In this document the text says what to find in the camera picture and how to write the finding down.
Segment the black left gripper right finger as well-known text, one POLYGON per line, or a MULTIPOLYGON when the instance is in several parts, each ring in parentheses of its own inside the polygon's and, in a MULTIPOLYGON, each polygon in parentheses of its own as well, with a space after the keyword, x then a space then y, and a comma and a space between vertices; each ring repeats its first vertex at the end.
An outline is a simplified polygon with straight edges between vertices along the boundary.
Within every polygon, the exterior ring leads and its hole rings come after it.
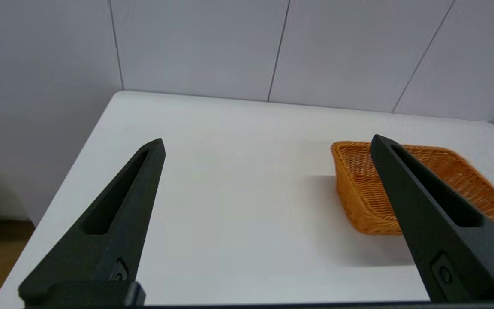
POLYGON ((395 141, 370 155, 431 301, 494 301, 494 222, 395 141))

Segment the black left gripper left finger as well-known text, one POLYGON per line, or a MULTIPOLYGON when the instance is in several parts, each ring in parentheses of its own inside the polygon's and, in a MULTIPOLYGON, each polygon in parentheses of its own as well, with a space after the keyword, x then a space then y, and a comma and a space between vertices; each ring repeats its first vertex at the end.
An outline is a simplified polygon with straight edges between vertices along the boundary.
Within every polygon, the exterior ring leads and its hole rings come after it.
POLYGON ((26 307, 132 307, 166 152, 143 145, 19 286, 26 307))

